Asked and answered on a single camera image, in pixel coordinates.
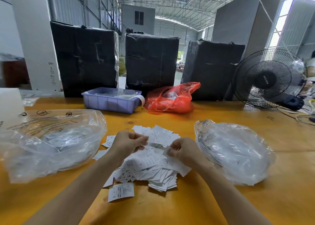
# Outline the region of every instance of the forearm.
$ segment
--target forearm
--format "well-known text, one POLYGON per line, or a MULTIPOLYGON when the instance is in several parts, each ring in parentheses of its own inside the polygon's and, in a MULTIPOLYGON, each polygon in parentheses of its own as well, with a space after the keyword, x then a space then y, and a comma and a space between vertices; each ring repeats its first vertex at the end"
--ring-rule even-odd
POLYGON ((196 171, 209 186, 229 225, 271 224, 210 162, 199 162, 196 171))
POLYGON ((115 157, 108 152, 37 211, 24 225, 79 224, 109 176, 118 166, 115 157))

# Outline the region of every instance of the hand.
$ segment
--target hand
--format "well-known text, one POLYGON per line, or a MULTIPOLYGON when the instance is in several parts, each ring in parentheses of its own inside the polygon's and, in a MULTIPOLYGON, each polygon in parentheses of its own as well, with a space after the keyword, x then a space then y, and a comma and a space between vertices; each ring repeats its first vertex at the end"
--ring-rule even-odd
POLYGON ((207 163, 205 155, 192 139, 188 137, 176 139, 170 145, 168 155, 180 160, 184 165, 195 169, 202 162, 207 163))
POLYGON ((121 165, 124 159, 129 155, 138 150, 143 150, 144 145, 148 144, 148 139, 148 136, 140 135, 135 132, 126 130, 120 131, 117 133, 108 153, 111 153, 121 165))

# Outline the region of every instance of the table surface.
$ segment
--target table surface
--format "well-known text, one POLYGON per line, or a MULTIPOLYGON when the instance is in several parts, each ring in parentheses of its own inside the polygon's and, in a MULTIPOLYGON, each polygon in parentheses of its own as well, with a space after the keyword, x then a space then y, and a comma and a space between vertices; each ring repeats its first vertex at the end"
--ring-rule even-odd
MULTIPOLYGON (((188 114, 148 112, 138 107, 134 114, 104 112, 108 131, 115 135, 134 125, 155 124, 180 136, 194 139, 194 123, 211 119, 245 125, 264 137, 276 152, 269 177, 254 187, 238 190, 274 224, 314 224, 315 140, 314 127, 275 110, 256 110, 241 102, 194 102, 188 114)), ((79 98, 41 98, 27 110, 84 109, 79 98)), ((21 224, 69 185, 91 163, 58 172, 27 184, 10 184, 0 165, 0 223, 21 224)), ((227 224, 211 191, 194 171, 177 179, 177 188, 159 193, 146 181, 135 181, 135 196, 107 202, 102 189, 83 217, 81 225, 92 224, 227 224)))

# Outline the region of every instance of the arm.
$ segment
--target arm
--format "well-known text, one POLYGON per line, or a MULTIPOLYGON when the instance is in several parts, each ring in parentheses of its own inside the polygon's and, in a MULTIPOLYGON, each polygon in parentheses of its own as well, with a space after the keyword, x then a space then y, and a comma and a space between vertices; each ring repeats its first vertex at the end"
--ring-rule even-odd
POLYGON ((229 225, 271 225, 216 168, 205 158, 195 141, 181 138, 171 144, 168 155, 199 173, 207 183, 229 225))
POLYGON ((147 140, 147 136, 137 133, 118 132, 112 147, 103 157, 89 166, 23 225, 79 224, 112 172, 132 152, 143 149, 142 145, 147 140))

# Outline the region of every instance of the packing tape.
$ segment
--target packing tape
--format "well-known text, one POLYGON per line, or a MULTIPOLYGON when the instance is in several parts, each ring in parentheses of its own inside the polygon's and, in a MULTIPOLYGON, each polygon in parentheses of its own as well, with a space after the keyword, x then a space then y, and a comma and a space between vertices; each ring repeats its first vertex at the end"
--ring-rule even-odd
POLYGON ((144 106, 144 102, 145 102, 144 97, 143 97, 143 96, 141 96, 141 95, 136 95, 136 96, 134 96, 134 97, 131 97, 130 99, 135 98, 135 97, 139 98, 139 99, 141 100, 141 103, 142 103, 142 105, 141 105, 141 106, 144 106))

